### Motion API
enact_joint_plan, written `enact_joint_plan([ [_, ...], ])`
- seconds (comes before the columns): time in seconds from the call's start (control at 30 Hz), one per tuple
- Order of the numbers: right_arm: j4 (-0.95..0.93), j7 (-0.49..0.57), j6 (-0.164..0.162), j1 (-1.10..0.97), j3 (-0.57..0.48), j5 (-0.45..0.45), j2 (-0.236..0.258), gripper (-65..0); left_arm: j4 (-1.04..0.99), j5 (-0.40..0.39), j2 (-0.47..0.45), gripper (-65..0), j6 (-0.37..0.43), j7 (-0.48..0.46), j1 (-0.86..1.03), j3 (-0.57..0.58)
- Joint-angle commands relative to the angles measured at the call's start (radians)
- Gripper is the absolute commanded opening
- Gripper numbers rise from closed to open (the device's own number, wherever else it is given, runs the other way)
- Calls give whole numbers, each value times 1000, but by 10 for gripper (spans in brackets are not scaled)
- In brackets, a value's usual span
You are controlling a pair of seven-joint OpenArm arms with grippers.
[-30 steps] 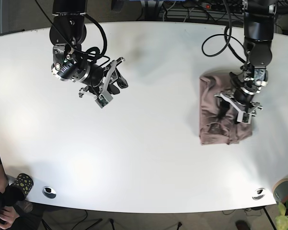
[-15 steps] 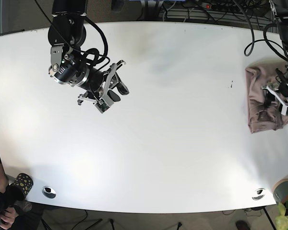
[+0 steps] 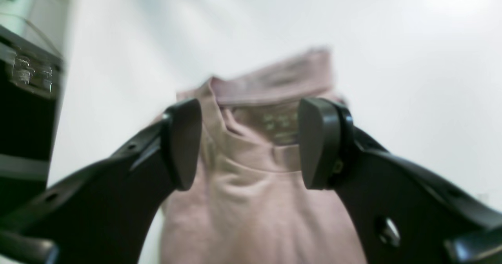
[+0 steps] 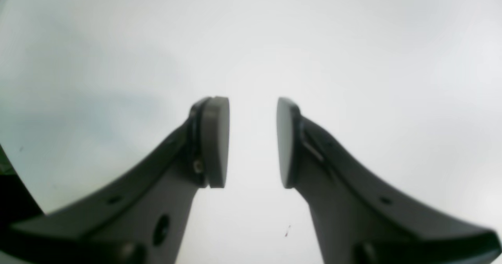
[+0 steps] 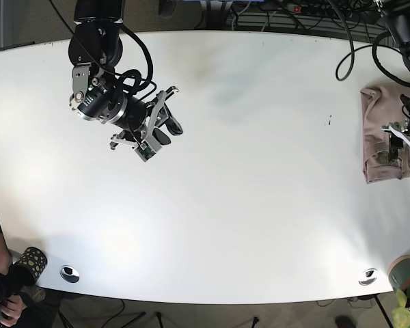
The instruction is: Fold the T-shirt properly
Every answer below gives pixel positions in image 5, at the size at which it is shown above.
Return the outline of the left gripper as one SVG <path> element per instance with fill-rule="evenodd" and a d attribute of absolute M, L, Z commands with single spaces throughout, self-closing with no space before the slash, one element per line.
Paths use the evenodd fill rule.
<path fill-rule="evenodd" d="M 399 158 L 399 150 L 407 148 L 410 151 L 410 119 L 404 122 L 390 122 L 387 126 L 382 126 L 381 130 L 389 134 L 389 161 L 396 161 Z"/>

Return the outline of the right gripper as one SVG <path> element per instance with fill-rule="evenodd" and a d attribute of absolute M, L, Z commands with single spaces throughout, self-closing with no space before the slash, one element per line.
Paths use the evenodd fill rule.
<path fill-rule="evenodd" d="M 178 92 L 178 88 L 171 86 L 160 91 L 156 97 L 144 102 L 134 97 L 127 102 L 124 115 L 114 124 L 122 131 L 111 137 L 109 147 L 115 150 L 118 145 L 132 148 L 144 162 L 157 154 L 163 146 L 172 141 L 162 131 L 165 127 L 173 136 L 183 134 L 180 123 L 169 110 L 166 101 Z"/>

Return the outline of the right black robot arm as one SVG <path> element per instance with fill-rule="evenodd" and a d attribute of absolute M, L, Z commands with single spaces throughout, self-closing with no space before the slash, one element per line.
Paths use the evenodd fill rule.
<path fill-rule="evenodd" d="M 183 133 L 166 104 L 178 88 L 162 90 L 151 101 L 136 97 L 148 86 L 156 86 L 152 80 L 154 66 L 147 46 L 124 25 L 124 7 L 123 1 L 76 3 L 76 27 L 70 30 L 72 38 L 68 47 L 73 65 L 70 107 L 84 120 L 119 127 L 121 131 L 111 137 L 110 148 L 128 146 L 146 162 L 171 143 L 171 136 Z M 122 32 L 142 50 L 146 75 L 136 69 L 115 71 L 123 52 Z"/>

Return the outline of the person's hand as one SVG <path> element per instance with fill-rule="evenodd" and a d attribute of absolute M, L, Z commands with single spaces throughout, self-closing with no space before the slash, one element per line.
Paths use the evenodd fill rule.
<path fill-rule="evenodd" d="M 10 296 L 0 304 L 0 310 L 2 313 L 0 323 L 5 327 L 15 325 L 26 308 L 27 306 L 24 304 L 20 295 Z"/>

